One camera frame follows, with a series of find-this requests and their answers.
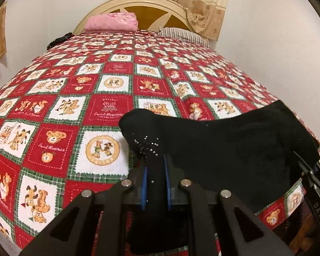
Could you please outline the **black pants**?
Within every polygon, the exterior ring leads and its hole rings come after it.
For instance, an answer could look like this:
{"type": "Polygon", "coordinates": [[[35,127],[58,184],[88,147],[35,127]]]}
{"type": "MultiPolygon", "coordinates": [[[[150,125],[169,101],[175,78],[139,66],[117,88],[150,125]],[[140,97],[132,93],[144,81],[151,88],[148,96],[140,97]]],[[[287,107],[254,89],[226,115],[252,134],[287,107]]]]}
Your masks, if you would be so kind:
{"type": "Polygon", "coordinates": [[[146,231],[164,206],[165,156],[203,188],[233,191],[252,211],[269,221],[268,209],[301,178],[298,156],[320,160],[319,143],[281,101],[232,118],[195,121],[155,114],[147,109],[124,114],[119,127],[131,150],[147,161],[143,202],[150,216],[129,234],[134,254],[172,247],[146,231]]]}

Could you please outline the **red patchwork bear bedspread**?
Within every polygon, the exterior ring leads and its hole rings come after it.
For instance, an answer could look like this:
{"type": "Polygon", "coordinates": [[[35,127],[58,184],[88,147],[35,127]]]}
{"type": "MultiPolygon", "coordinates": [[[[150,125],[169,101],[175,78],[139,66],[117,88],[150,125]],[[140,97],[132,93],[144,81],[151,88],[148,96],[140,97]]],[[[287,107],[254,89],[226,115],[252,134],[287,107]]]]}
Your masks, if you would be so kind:
{"type": "MultiPolygon", "coordinates": [[[[137,255],[129,234],[150,211],[121,117],[213,121],[276,101],[202,45],[149,31],[74,36],[0,89],[0,237],[21,255],[137,255]]],[[[171,163],[172,208],[166,196],[145,229],[172,247],[142,255],[320,255],[302,176],[265,222],[233,191],[207,190],[171,163]]]]}

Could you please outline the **striped pillow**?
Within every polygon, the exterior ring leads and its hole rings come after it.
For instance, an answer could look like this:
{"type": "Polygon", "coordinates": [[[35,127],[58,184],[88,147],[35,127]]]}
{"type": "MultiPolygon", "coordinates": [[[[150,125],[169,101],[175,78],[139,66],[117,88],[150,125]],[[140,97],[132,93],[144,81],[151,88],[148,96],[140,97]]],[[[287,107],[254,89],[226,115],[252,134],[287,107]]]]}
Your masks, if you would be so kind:
{"type": "Polygon", "coordinates": [[[197,33],[188,31],[186,29],[175,27],[160,27],[158,35],[178,39],[197,45],[202,45],[204,47],[210,47],[209,41],[206,38],[203,38],[197,33]]]}

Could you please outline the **pink folded blanket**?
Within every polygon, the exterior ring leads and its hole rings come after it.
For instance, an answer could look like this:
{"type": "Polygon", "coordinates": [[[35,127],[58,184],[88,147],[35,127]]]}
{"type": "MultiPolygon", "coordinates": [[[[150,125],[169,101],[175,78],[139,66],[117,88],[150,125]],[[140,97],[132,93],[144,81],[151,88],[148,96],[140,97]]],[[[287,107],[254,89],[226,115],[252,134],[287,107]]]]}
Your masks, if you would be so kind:
{"type": "Polygon", "coordinates": [[[138,21],[135,13],[105,13],[92,16],[84,27],[85,31],[131,31],[138,30],[138,21]]]}

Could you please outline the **cream round headboard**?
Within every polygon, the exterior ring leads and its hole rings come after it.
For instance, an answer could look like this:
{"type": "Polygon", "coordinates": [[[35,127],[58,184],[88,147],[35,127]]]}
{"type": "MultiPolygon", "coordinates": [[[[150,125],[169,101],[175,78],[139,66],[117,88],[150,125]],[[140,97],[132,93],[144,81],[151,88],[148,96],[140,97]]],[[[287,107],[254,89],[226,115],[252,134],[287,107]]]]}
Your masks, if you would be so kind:
{"type": "Polygon", "coordinates": [[[185,9],[172,0],[109,0],[89,12],[76,26],[73,34],[78,35],[91,16],[105,13],[135,13],[138,28],[158,32],[161,27],[176,27],[193,31],[187,20],[185,9]]]}

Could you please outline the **black object at bedside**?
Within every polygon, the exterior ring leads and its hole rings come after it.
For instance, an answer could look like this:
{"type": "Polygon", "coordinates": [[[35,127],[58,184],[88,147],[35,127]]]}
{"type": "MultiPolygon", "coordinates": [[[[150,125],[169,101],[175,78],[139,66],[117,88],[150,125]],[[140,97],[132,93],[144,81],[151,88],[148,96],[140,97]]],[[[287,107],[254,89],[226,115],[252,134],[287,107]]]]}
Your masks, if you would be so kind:
{"type": "Polygon", "coordinates": [[[52,42],[50,42],[47,45],[47,50],[50,50],[57,45],[60,45],[61,43],[67,41],[68,39],[72,38],[73,36],[74,36],[74,34],[69,32],[69,33],[66,33],[65,35],[63,35],[57,39],[54,39],[52,42]]]}

